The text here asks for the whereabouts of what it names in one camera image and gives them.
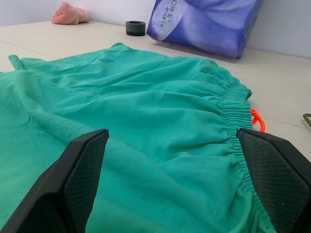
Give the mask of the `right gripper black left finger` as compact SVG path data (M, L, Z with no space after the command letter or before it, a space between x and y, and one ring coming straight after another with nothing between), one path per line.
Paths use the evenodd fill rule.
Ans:
M0 233L85 233L109 138L107 129L69 142L36 180Z

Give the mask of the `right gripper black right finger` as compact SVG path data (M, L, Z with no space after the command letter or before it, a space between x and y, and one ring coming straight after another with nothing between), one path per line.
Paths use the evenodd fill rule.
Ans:
M277 233L311 233L311 162L288 140L238 129L255 191Z

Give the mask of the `green t-shirt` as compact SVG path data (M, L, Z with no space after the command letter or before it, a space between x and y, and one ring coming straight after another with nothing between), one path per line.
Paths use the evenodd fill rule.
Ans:
M276 233L236 138L251 91L214 61L117 43L0 72L0 229L78 136L109 141L87 233Z

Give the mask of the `purple tissue roll pack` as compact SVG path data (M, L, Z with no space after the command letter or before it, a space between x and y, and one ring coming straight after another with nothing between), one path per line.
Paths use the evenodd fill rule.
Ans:
M154 40L240 59L263 0L156 0Z

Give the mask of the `pink crumpled cloth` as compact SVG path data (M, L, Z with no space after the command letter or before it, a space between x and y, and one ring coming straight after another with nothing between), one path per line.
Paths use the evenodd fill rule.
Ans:
M75 25L89 22L89 17L86 10L73 7L69 3L64 2L53 14L51 22L60 25Z

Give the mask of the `orange drawstring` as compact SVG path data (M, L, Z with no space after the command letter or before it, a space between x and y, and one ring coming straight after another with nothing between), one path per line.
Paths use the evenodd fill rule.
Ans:
M259 114L258 110L252 108L251 109L251 115L253 117L252 119L252 125L256 125L257 123L260 124L260 132L264 133L266 132L266 124L263 120L263 118L261 117L261 115Z

